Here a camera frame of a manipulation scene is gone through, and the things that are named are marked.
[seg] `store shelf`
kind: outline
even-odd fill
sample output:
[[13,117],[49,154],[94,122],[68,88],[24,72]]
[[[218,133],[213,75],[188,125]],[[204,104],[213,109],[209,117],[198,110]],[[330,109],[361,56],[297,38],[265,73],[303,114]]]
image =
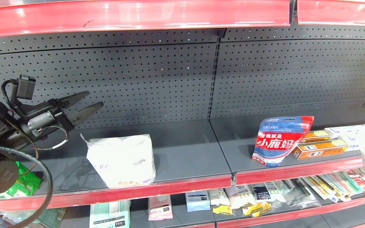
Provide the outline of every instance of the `store shelf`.
[[329,110],[298,111],[296,113],[264,114],[243,117],[211,119],[230,169],[235,174],[238,185],[276,181],[299,176],[318,175],[362,167],[359,151],[351,151],[335,156],[296,160],[288,155],[277,168],[267,168],[251,160],[255,138],[260,123],[265,118],[276,116],[315,117],[313,129],[365,123],[365,108],[342,108]]
[[[124,189],[106,188],[86,159],[87,145],[80,133],[87,140],[150,134],[156,166],[154,183]],[[55,133],[44,142],[45,146],[40,146],[60,142],[62,137],[61,133]],[[67,144],[43,152],[41,160],[54,179],[54,196],[49,208],[228,187],[232,177],[207,120],[75,130],[70,133]],[[44,200],[46,185],[43,182],[34,196],[0,200],[0,211],[37,209]]]
[[[130,228],[215,228],[212,211],[187,212],[185,194],[171,196],[173,219],[148,221],[148,199],[135,199],[130,207]],[[60,228],[88,228],[90,206],[76,206],[67,209]]]
[[298,0],[298,23],[365,26],[365,0]]
[[320,207],[308,208],[299,210],[298,208],[290,208],[288,206],[282,206],[276,209],[272,214],[264,215],[256,218],[251,218],[249,215],[243,215],[241,209],[235,210],[236,216],[229,215],[214,215],[218,228],[244,228],[252,227],[254,225],[268,224],[272,222],[281,222],[291,219],[304,218],[313,215],[320,215],[327,212],[339,211],[354,206],[363,205],[365,203],[365,196],[359,194],[352,197],[349,202],[338,202],[334,204],[330,200],[321,200]]
[[101,0],[0,7],[0,36],[97,30],[289,26],[289,0]]
[[341,211],[322,214],[330,228],[349,228],[365,225],[365,204]]

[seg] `tissue package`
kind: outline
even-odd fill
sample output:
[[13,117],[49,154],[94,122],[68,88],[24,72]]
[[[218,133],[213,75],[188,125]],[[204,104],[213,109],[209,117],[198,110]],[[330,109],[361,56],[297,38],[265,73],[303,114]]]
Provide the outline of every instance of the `tissue package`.
[[277,167],[310,131],[313,117],[275,117],[260,124],[252,159]]
[[186,192],[187,211],[210,211],[208,191]]
[[130,226],[130,200],[92,204],[90,228]]
[[149,221],[173,219],[170,195],[149,198]]
[[229,205],[229,198],[222,188],[208,190],[211,205]]
[[87,159],[108,188],[149,185],[154,181],[156,168],[150,135],[85,142],[88,146]]

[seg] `blue and red bag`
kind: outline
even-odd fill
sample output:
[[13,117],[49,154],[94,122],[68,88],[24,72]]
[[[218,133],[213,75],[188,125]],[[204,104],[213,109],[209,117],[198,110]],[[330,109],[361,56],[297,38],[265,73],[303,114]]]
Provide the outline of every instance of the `blue and red bag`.
[[313,117],[275,117],[261,122],[252,159],[277,167],[311,130]]

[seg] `toothpaste box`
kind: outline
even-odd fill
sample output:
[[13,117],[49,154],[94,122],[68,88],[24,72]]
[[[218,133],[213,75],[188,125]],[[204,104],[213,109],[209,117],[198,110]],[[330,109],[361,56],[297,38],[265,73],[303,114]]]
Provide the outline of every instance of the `toothpaste box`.
[[345,141],[337,139],[298,144],[291,153],[296,159],[306,159],[341,154],[347,149],[347,147],[348,145]]

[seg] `teal package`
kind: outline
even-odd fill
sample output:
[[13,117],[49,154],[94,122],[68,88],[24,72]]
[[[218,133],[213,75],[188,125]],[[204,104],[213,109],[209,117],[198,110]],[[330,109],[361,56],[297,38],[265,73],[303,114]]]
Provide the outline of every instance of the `teal package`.
[[210,211],[210,200],[208,191],[196,191],[185,193],[187,200],[187,211]]
[[92,204],[90,209],[90,228],[130,226],[130,200]]

